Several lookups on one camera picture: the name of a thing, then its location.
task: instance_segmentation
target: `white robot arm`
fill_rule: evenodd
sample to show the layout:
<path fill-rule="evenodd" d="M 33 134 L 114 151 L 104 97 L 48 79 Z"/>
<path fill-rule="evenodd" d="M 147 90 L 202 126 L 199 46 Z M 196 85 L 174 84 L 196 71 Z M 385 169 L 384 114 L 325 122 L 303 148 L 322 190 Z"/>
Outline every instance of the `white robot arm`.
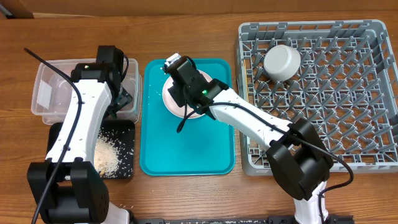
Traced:
<path fill-rule="evenodd" d="M 258 116 L 278 128 L 288 131 L 288 125 L 290 121 L 276 118 L 263 110 L 251 105 L 244 99 L 242 99 L 235 91 L 231 88 L 221 91 L 216 97 L 214 97 L 214 103 L 229 102 L 237 103 L 252 112 L 255 112 Z M 283 134 L 273 130 L 266 126 L 262 122 L 258 121 L 255 117 L 251 116 L 247 112 L 234 108 L 233 106 L 211 106 L 210 111 L 212 115 L 221 122 L 227 123 L 234 128 L 241 131 L 243 134 L 249 136 L 255 140 L 264 150 L 270 148 L 270 142 L 280 139 Z M 320 214 L 318 209 L 318 194 L 321 190 L 325 189 L 326 181 L 319 184 L 318 187 L 312 192 L 312 196 L 309 200 L 301 199 L 297 200 L 294 198 L 295 205 L 295 218 L 299 224 L 321 224 Z M 325 209 L 325 198 L 322 198 L 322 212 L 323 217 L 326 220 L 328 217 L 328 211 Z"/>
<path fill-rule="evenodd" d="M 109 202 L 108 189 L 93 165 L 102 120 L 132 101 L 132 96 L 121 85 L 126 75 L 126 71 L 122 71 L 126 56 L 115 46 L 99 46 L 96 63 L 79 63 L 69 78 L 33 52 L 27 52 L 80 92 L 78 96 L 72 91 L 67 116 L 45 162 L 33 162 L 29 166 L 27 178 L 38 205 L 32 223 L 40 212 L 45 223 L 128 224 L 129 211 Z M 80 119 L 77 116 L 79 97 L 83 102 Z M 78 120 L 73 132 L 75 119 Z M 73 136 L 67 145 L 70 133 Z M 55 174 L 55 181 L 51 181 L 49 174 Z M 64 179 L 70 179 L 72 185 L 57 184 Z"/>
<path fill-rule="evenodd" d="M 315 128 L 308 121 L 301 119 L 291 123 L 276 118 L 244 101 L 221 81 L 213 79 L 207 82 L 197 71 L 193 60 L 187 56 L 172 55 L 166 60 L 163 69 L 173 78 L 173 87 L 169 89 L 169 93 L 176 104 L 181 107 L 187 101 L 192 108 L 233 126 L 266 150 L 274 178 L 294 198 L 297 222 L 322 223 L 317 199 L 319 192 L 326 186 L 329 170 L 333 166 L 332 159 L 304 146 L 297 150 L 294 156 L 291 155 L 289 149 L 298 143 L 273 129 L 278 127 L 285 133 L 295 134 L 304 141 L 312 142 L 326 150 Z M 269 124 L 263 123 L 251 113 Z M 324 198 L 321 204 L 326 220 L 328 212 L 325 209 Z"/>

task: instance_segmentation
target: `wire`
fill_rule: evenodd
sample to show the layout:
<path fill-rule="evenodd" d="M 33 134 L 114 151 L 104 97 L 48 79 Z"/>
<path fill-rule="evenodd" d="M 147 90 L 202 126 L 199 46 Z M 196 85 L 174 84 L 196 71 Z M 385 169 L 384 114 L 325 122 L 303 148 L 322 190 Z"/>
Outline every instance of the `wire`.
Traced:
<path fill-rule="evenodd" d="M 69 144 L 70 144 L 70 141 L 72 140 L 73 133 L 75 132 L 75 129 L 76 129 L 76 126 L 77 126 L 77 122 L 78 122 L 79 117 L 80 117 L 81 105 L 84 102 L 81 100 L 81 95 L 80 95 L 80 92 L 79 92 L 78 88 L 76 87 L 76 85 L 70 80 L 70 78 L 65 73 L 63 73 L 61 70 L 55 68 L 53 65 L 51 65 L 48 62 L 46 62 L 44 59 L 40 58 L 38 55 L 33 53 L 31 50 L 29 50 L 27 48 L 25 48 L 24 50 L 28 54 L 30 54 L 31 56 L 33 56 L 34 58 L 36 58 L 37 60 L 42 62 L 44 65 L 46 65 L 48 68 L 51 68 L 53 71 L 55 71 L 57 74 L 59 74 L 62 78 L 64 78 L 72 86 L 72 88 L 76 92 L 77 98 L 78 98 L 78 107 L 77 107 L 75 120 L 74 120 L 74 122 L 72 124 L 72 128 L 70 129 L 70 132 L 69 132 L 68 138 L 67 138 L 67 140 L 65 142 L 65 145 L 63 145 L 63 149 L 62 149 L 61 155 L 60 155 L 60 157 L 58 159 L 58 162 L 55 165 L 55 168 L 54 168 L 54 170 L 51 173 L 49 181 L 47 182 L 47 184 L 46 184 L 46 186 L 44 188 L 44 191 L 42 193 L 42 196 L 40 197 L 39 202 L 37 203 L 37 207 L 36 207 L 35 213 L 34 213 L 33 218 L 32 218 L 32 224 L 35 224 L 36 221 L 37 221 L 37 218 L 39 217 L 40 209 L 43 206 L 45 197 L 49 193 L 50 187 L 51 187 L 51 185 L 53 184 L 53 182 L 55 180 L 55 176 L 57 175 L 57 172 L 58 172 L 58 170 L 59 170 L 59 168 L 61 166 L 63 158 L 65 157 L 65 154 L 69 150 Z"/>
<path fill-rule="evenodd" d="M 182 119 L 181 123 L 179 124 L 179 126 L 177 128 L 177 132 L 178 132 L 179 128 L 180 128 L 180 131 L 182 130 L 183 124 L 194 113 L 197 113 L 197 112 L 201 111 L 202 109 L 209 108 L 211 106 L 220 106 L 220 105 L 233 106 L 235 108 L 239 108 L 239 109 L 244 110 L 245 112 L 249 113 L 250 115 L 252 115 L 256 119 L 258 119 L 259 121 L 263 122 L 266 126 L 272 128 L 273 130 L 275 130 L 275 131 L 277 131 L 277 132 L 279 132 L 279 133 L 281 133 L 281 134 L 293 139 L 294 141 L 299 142 L 300 144 L 302 144 L 304 146 L 311 147 L 313 149 L 316 149 L 316 150 L 322 152 L 325 155 L 328 155 L 328 156 L 332 157 L 333 159 L 335 159 L 337 162 L 341 163 L 347 169 L 348 174 L 349 174 L 349 179 L 346 182 L 343 182 L 341 184 L 336 184 L 336 185 L 333 185 L 331 187 L 325 188 L 321 192 L 319 192 L 319 194 L 318 194 L 318 209 L 319 209 L 319 214 L 320 214 L 321 221 L 324 224 L 325 221 L 323 219 L 323 213 L 322 213 L 322 198 L 323 198 L 323 194 L 328 192 L 329 190 L 337 189 L 337 188 L 340 188 L 340 187 L 345 187 L 345 186 L 349 185 L 350 183 L 352 183 L 352 181 L 354 180 L 354 172 L 351 169 L 351 167 L 344 160 L 340 159 L 338 156 L 336 156 L 336 155 L 334 155 L 334 154 L 332 154 L 332 153 L 330 153 L 330 152 L 328 152 L 326 150 L 323 150 L 323 149 L 321 149 L 318 146 L 314 146 L 313 144 L 310 144 L 310 143 L 304 141 L 303 139 L 300 139 L 299 137 L 297 137 L 297 136 L 295 136 L 293 134 L 289 134 L 286 131 L 281 130 L 277 126 L 269 123 L 268 121 L 264 120 L 262 117 L 258 116 L 255 112 L 253 112 L 253 111 L 251 111 L 251 110 L 249 110 L 249 109 L 245 108 L 244 106 L 239 105 L 237 103 L 220 102 L 220 103 L 212 103 L 212 104 L 209 104 L 209 105 L 205 105 L 205 106 L 201 106 L 199 108 L 196 108 L 191 113 L 189 113 L 187 116 L 184 116 L 184 119 Z"/>
<path fill-rule="evenodd" d="M 123 82 L 124 78 L 127 75 L 127 69 L 129 69 L 129 58 L 127 57 L 127 55 L 123 54 L 123 57 L 126 59 L 126 68 L 124 69 L 124 72 L 122 74 L 122 80 L 121 82 Z"/>
<path fill-rule="evenodd" d="M 182 93 L 183 93 L 183 95 L 184 95 L 184 102 L 185 102 L 185 105 L 184 105 L 184 119 L 185 118 L 189 118 L 189 117 L 187 117 L 187 110 L 188 110 L 188 97 L 187 97 L 187 92 L 186 92 L 186 90 L 187 90 L 187 86 L 186 85 L 184 85 L 184 87 L 182 88 Z M 184 127 L 184 124 L 185 124 L 185 121 L 184 122 L 181 122 L 179 125 L 178 125 L 178 127 L 177 127 L 177 133 L 179 133 L 181 130 L 182 130 L 182 128 Z"/>
<path fill-rule="evenodd" d="M 190 58 L 189 56 L 182 56 L 182 57 L 188 59 L 188 60 L 191 62 L 193 68 L 194 68 L 195 70 L 197 69 L 197 65 L 196 65 L 195 62 L 192 60 L 192 58 Z"/>

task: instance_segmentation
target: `wood grain surface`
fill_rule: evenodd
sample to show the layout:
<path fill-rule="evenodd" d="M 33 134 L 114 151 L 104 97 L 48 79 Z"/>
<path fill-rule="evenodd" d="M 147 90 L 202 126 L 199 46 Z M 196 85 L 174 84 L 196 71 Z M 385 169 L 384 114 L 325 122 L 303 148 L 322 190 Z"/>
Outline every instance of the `wood grain surface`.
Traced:
<path fill-rule="evenodd" d="M 193 58 L 225 59 L 234 71 L 238 26 L 251 21 L 380 19 L 398 52 L 398 13 L 309 12 L 218 16 L 92 17 L 0 21 L 0 223 L 30 223 L 35 202 L 26 179 L 31 162 L 43 161 L 50 126 L 30 112 L 39 62 L 94 58 L 98 45 L 116 45 L 145 66 L 174 52 Z M 238 218 L 294 214 L 293 200 L 272 177 L 250 177 L 241 169 L 238 133 L 236 166 L 228 175 L 150 177 L 139 167 L 141 123 L 136 126 L 135 174 L 106 180 L 111 201 L 138 218 Z M 332 174 L 328 184 L 345 181 Z M 355 175 L 354 182 L 326 195 L 330 213 L 354 215 L 356 223 L 398 223 L 398 174 Z"/>

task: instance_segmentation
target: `dish rack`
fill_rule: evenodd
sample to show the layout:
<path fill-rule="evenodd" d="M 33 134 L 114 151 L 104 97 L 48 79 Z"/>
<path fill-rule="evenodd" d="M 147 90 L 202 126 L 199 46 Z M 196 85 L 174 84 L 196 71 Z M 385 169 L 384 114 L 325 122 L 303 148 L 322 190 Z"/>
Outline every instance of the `dish rack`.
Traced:
<path fill-rule="evenodd" d="M 274 82 L 262 62 L 280 44 L 297 49 L 301 64 L 290 80 Z M 236 74 L 241 97 L 279 118 L 311 121 L 355 173 L 398 171 L 397 64 L 383 22 L 241 24 Z M 259 145 L 243 134 L 241 155 L 245 173 L 272 175 Z M 335 161 L 331 171 L 346 170 Z"/>

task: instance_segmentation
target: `blue plastic tray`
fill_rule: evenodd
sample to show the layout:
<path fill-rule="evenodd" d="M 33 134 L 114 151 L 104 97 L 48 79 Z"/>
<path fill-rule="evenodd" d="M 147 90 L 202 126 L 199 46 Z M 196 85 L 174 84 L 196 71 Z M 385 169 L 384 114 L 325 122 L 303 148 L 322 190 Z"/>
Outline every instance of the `blue plastic tray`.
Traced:
<path fill-rule="evenodd" d="M 197 68 L 229 86 L 231 68 L 222 59 L 194 59 Z M 162 89 L 168 75 L 154 60 L 145 69 L 142 102 L 141 169 L 148 175 L 227 174 L 235 165 L 234 129 L 207 116 L 189 119 L 177 134 L 181 118 L 167 110 Z"/>

